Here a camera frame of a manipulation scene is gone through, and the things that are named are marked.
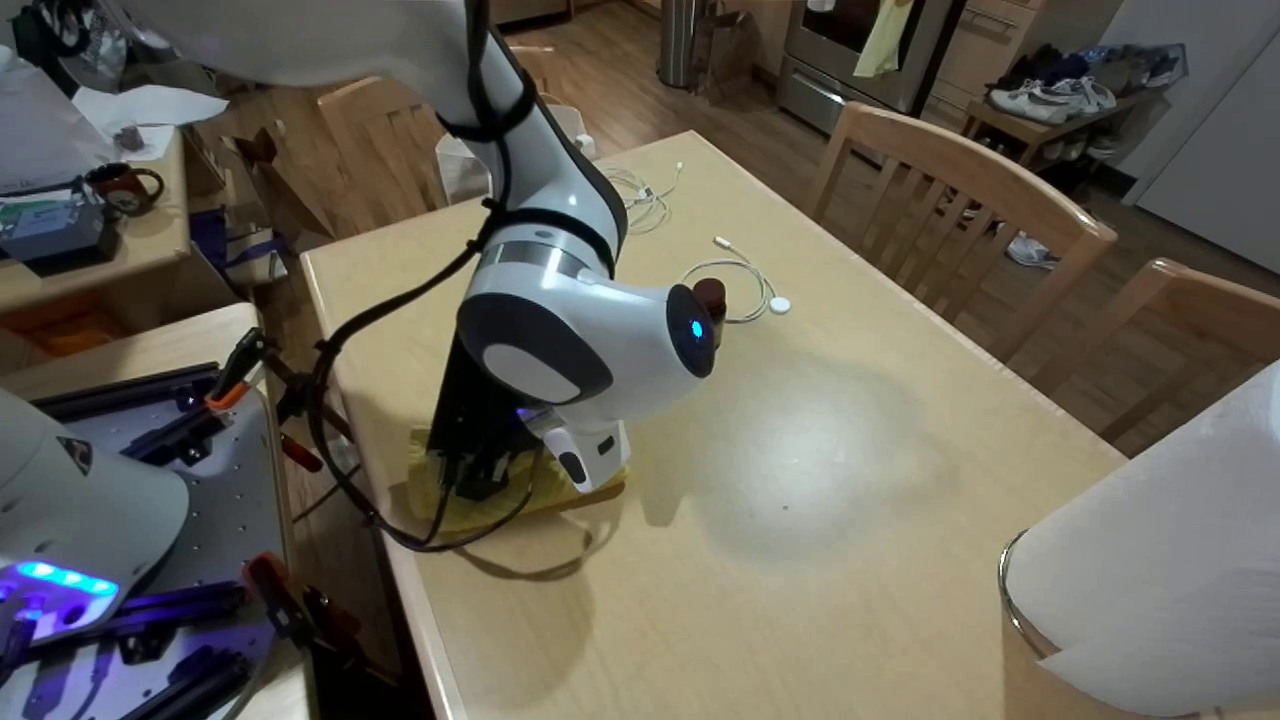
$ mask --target wall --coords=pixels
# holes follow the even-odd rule
[[[1130,0],[1108,44],[1190,44],[1194,77],[1164,92],[1164,113],[1136,125],[1136,140],[1122,166],[1130,177],[1152,181],[1206,113],[1229,92],[1245,63],[1280,28],[1280,5],[1261,0]]]
[[[1115,20],[1122,0],[1043,0],[1035,24],[1026,37],[1026,47],[1057,44],[1085,47],[1096,44]]]

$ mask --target chair backrest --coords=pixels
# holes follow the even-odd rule
[[[947,318],[978,298],[1020,231],[1057,254],[1057,266],[991,328],[995,357],[1018,350],[1115,238],[1108,223],[999,151],[869,102],[845,102],[805,198],[811,219],[828,214],[847,151],[880,164],[856,213],[856,251]]]
[[[1245,367],[1280,361],[1280,294],[1186,266],[1178,260],[1152,260],[1103,304],[1103,312],[1081,333],[1070,350],[1035,373],[1035,383],[1057,392],[1070,376],[1081,376],[1103,344],[1122,339],[1122,333],[1141,314],[1160,314],[1164,324],[1178,324],[1206,344],[1229,347],[1245,361]],[[1122,441],[1190,389],[1206,389],[1211,373],[1220,367],[1199,350],[1186,357],[1171,376],[1146,389],[1136,405],[1108,419],[1103,435]]]

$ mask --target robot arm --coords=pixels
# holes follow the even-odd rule
[[[579,489],[626,463],[626,415],[713,373],[713,328],[690,286],[614,278],[626,204],[483,28],[483,0],[115,0],[115,11],[190,58],[270,85],[386,73],[473,144],[496,191],[461,344],[529,401],[529,429]]]

